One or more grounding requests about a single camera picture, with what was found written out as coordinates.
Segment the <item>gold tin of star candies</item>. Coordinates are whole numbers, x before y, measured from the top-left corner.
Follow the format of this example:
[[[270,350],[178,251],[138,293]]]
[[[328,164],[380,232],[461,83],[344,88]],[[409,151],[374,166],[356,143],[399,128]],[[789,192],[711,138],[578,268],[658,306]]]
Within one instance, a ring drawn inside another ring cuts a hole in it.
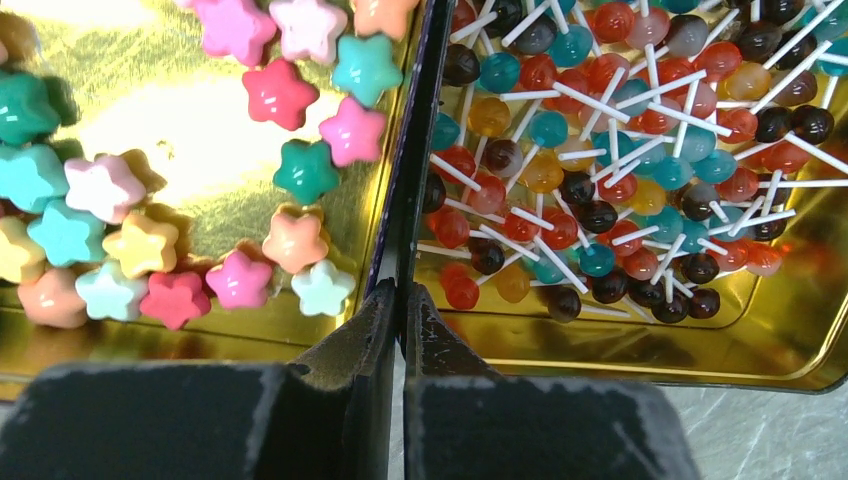
[[[43,370],[70,362],[287,361],[348,321],[376,281],[402,142],[424,87],[418,61],[434,22],[449,11],[442,1],[423,1],[411,12],[409,33],[393,46],[403,83],[378,105],[388,120],[383,156],[342,168],[339,186],[314,206],[331,260],[356,281],[342,314],[303,316],[289,275],[277,270],[258,309],[213,306],[175,331],[149,317],[60,330],[29,321],[16,287],[6,283],[2,399],[15,399]],[[140,212],[179,229],[180,270],[204,272],[237,247],[257,252],[271,216],[294,205],[272,182],[282,145],[318,141],[319,124],[343,99],[330,67],[301,61],[300,76],[320,93],[304,126],[291,132],[253,121],[243,65],[205,54],[200,22],[171,1],[5,1],[1,36],[13,68],[44,79],[62,118],[47,143],[61,159],[124,157],[148,188]]]

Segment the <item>gold tin of lollipops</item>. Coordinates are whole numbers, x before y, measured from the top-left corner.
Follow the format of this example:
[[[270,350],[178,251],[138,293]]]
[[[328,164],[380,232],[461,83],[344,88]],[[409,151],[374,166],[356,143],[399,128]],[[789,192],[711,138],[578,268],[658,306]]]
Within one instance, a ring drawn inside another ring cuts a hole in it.
[[[431,375],[847,382],[843,1],[441,1]]]

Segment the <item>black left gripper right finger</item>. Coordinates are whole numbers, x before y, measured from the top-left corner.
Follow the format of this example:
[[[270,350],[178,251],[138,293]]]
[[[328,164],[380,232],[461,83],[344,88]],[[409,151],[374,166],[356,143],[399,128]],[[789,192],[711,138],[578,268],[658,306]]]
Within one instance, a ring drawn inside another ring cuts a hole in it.
[[[651,385],[505,376],[411,287],[404,357],[410,479],[696,479],[676,409]]]

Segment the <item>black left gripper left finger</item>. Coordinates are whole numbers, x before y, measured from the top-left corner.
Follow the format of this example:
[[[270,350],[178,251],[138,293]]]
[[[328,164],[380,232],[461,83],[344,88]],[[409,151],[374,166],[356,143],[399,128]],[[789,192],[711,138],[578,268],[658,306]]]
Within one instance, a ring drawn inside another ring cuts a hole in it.
[[[396,286],[285,363],[66,364],[1,430],[5,479],[382,479]]]

